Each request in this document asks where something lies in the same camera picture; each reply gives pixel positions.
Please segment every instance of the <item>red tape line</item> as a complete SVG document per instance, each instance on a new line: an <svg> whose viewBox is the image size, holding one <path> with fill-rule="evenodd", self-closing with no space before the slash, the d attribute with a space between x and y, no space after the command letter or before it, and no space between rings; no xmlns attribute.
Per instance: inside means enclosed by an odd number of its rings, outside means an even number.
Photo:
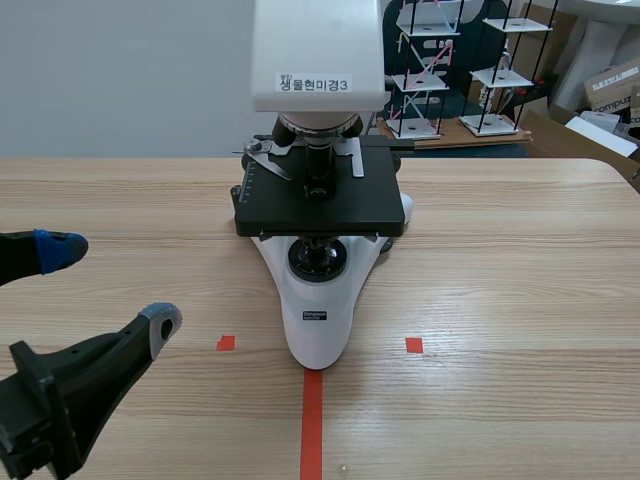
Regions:
<svg viewBox="0 0 640 480"><path fill-rule="evenodd" d="M304 370L300 480L322 480L322 372Z"/></svg>

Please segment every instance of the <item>blue gripper tip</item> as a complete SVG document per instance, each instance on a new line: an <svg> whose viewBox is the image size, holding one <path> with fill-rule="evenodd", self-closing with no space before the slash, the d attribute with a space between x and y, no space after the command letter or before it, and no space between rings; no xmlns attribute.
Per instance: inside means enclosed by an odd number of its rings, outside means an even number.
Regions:
<svg viewBox="0 0 640 480"><path fill-rule="evenodd" d="M34 230L40 273L47 275L70 267L82 260L89 250L89 242L77 233L57 233Z"/></svg>

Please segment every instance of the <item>microscope base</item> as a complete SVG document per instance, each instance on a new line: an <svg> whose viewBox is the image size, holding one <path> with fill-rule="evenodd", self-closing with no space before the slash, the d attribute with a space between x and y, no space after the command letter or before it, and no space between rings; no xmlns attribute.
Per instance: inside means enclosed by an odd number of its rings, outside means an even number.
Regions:
<svg viewBox="0 0 640 480"><path fill-rule="evenodd" d="M402 195L405 225L413 201ZM253 238L264 257L280 293L284 332L295 359L312 370L335 363L344 351L353 322L353 310L387 238L340 237L347 249L347 266L342 274L323 283L298 278L289 266L288 252L297 237Z"/></svg>

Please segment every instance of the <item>label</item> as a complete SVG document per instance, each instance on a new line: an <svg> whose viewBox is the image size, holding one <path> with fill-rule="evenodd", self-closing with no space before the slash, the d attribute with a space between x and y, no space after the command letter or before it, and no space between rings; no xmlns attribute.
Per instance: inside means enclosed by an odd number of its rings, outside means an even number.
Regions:
<svg viewBox="0 0 640 480"><path fill-rule="evenodd" d="M314 321L314 322L325 322L329 315L327 312L302 312L302 320L306 321Z"/></svg>
<svg viewBox="0 0 640 480"><path fill-rule="evenodd" d="M278 73L278 93L350 93L353 75L331 73Z"/></svg>
<svg viewBox="0 0 640 480"><path fill-rule="evenodd" d="M638 69L638 67L632 68L631 70L627 70L626 72L619 73L618 75L614 75L611 78L607 78L602 82L596 83L593 86L593 90L597 92L601 88L608 87L609 85L613 85L614 83L624 80L625 78L629 78L634 75L637 75L638 73L640 73L640 70Z"/></svg>
<svg viewBox="0 0 640 480"><path fill-rule="evenodd" d="M620 100L616 100L615 102L611 102L602 107L596 108L594 109L594 112L604 113L609 110L615 112L617 110L621 110L625 105L628 105L629 103L631 103L631 96L621 98Z"/></svg>

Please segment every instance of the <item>brand label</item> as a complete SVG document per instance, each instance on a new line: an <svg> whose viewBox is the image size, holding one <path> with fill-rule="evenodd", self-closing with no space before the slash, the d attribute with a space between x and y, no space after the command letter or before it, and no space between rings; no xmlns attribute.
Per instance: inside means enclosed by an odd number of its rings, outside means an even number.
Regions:
<svg viewBox="0 0 640 480"><path fill-rule="evenodd" d="M328 318L327 312L302 312L302 320L325 322Z"/></svg>
<svg viewBox="0 0 640 480"><path fill-rule="evenodd" d="M600 108L596 108L596 112L606 112L608 110L620 110L623 105L629 105L631 103L631 95L626 98L622 98L620 100L616 100L615 102L608 103L607 105L603 105Z"/></svg>

